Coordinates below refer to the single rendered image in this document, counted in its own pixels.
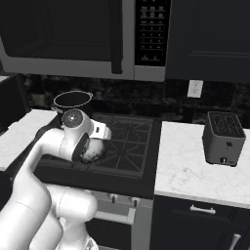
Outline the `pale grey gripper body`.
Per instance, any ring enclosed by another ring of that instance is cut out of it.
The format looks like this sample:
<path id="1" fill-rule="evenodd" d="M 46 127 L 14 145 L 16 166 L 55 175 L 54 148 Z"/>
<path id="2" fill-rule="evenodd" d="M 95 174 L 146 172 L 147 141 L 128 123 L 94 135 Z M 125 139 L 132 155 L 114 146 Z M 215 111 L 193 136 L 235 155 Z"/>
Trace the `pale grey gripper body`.
<path id="1" fill-rule="evenodd" d="M 105 154 L 104 143 L 102 140 L 91 139 L 87 150 L 81 154 L 80 160 L 83 163 L 92 163 L 99 160 Z"/>

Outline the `black gas hob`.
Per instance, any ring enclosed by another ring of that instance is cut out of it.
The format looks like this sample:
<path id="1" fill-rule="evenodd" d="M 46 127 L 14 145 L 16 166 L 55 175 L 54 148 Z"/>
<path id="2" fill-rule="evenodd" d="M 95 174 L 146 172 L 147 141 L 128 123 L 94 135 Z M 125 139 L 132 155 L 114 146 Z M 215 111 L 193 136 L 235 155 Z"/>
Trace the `black gas hob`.
<path id="1" fill-rule="evenodd" d="M 106 154 L 89 164 L 45 155 L 35 175 L 42 182 L 139 198 L 153 198 L 161 121 L 152 117 L 95 113 L 111 130 Z"/>

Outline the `black cooking pot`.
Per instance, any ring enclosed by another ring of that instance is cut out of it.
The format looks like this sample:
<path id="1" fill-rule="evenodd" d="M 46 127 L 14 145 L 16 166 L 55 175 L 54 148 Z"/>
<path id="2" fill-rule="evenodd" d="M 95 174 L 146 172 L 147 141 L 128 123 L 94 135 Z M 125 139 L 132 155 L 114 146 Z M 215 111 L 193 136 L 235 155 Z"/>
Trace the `black cooking pot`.
<path id="1" fill-rule="evenodd" d="M 91 114 L 92 93 L 84 91 L 69 91 L 57 95 L 51 106 L 51 110 L 57 113 L 64 113 L 70 109 L 78 108 L 86 114 Z"/>

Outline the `silver oven door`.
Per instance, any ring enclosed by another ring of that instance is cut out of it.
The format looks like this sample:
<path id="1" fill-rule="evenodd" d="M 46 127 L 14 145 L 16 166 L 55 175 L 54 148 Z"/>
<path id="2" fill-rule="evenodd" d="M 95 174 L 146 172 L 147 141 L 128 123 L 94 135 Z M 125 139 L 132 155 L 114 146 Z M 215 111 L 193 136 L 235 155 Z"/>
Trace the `silver oven door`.
<path id="1" fill-rule="evenodd" d="M 98 199 L 98 211 L 112 214 L 126 215 L 130 208 L 136 210 L 132 225 L 125 225 L 106 220 L 94 219 L 86 224 L 90 235 L 96 240 L 100 250 L 149 250 L 152 201 L 135 196 L 92 191 Z M 110 195 L 115 194 L 115 203 Z M 135 208 L 131 198 L 138 199 Z"/>

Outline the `dark drawer front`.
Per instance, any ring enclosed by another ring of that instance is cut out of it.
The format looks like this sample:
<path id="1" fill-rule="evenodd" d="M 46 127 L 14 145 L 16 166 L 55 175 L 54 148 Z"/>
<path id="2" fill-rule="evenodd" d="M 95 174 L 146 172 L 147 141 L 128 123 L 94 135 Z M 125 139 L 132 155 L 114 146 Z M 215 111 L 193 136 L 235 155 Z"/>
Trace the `dark drawer front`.
<path id="1" fill-rule="evenodd" d="M 216 210 L 215 215 L 189 211 L 195 207 Z M 156 229 L 214 229 L 250 227 L 250 210 L 189 199 L 156 195 L 153 201 L 152 226 Z"/>

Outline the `silver microwave oven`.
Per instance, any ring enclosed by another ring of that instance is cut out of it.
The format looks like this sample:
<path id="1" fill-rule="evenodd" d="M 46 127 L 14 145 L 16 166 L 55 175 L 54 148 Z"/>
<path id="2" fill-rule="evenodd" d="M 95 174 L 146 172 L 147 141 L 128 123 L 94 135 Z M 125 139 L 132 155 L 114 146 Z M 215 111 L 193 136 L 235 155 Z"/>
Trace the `silver microwave oven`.
<path id="1" fill-rule="evenodd" d="M 121 74 L 111 72 L 108 0 L 0 0 L 7 72 L 165 80 L 170 0 L 122 0 Z"/>

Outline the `dark lower cupboard door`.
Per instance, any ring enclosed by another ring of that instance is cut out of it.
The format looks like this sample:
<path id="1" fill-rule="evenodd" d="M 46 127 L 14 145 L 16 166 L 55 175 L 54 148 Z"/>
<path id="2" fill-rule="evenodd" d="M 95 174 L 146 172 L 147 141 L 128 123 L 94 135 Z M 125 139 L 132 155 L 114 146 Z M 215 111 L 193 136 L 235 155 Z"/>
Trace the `dark lower cupboard door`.
<path id="1" fill-rule="evenodd" d="M 246 231 L 246 227 L 211 219 L 155 213 L 150 250 L 229 250 L 234 234 L 241 236 L 234 247 L 239 250 Z"/>

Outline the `dark cupboard door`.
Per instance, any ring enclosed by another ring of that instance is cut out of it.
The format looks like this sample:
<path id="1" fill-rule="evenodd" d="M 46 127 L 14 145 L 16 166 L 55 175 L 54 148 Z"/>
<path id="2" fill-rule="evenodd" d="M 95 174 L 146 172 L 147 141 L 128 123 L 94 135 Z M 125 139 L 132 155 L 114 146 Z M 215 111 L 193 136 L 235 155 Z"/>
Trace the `dark cupboard door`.
<path id="1" fill-rule="evenodd" d="M 250 83 L 250 0 L 172 0 L 166 77 Z"/>
<path id="2" fill-rule="evenodd" d="M 234 234 L 241 236 L 234 247 L 239 250 L 246 231 L 246 227 L 211 219 L 155 213 L 150 250 L 229 250 Z"/>

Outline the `grey toaster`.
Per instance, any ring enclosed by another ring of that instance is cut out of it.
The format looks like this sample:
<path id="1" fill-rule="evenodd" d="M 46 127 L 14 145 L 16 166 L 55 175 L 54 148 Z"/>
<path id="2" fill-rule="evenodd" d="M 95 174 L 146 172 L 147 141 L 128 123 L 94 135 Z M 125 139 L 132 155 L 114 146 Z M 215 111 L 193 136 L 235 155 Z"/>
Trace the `grey toaster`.
<path id="1" fill-rule="evenodd" d="M 205 160 L 210 164 L 235 167 L 246 135 L 234 113 L 209 111 L 202 135 Z"/>

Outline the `dark upper cupboard door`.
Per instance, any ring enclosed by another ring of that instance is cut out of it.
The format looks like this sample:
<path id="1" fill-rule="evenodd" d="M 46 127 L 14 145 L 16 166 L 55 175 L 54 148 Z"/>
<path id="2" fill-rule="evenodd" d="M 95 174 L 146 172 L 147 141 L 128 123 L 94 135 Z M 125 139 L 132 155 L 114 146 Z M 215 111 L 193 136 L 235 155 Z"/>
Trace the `dark upper cupboard door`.
<path id="1" fill-rule="evenodd" d="M 166 77 L 250 83 L 250 0 L 172 0 Z"/>

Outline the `white wall socket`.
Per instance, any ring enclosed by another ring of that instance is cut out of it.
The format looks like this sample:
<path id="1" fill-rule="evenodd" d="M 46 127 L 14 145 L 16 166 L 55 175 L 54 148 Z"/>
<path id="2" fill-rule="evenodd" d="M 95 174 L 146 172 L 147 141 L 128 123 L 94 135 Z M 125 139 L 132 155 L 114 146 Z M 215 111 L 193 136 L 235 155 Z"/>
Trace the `white wall socket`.
<path id="1" fill-rule="evenodd" d="M 190 80 L 188 83 L 187 96 L 189 98 L 200 98 L 202 93 L 202 87 L 202 80 Z"/>

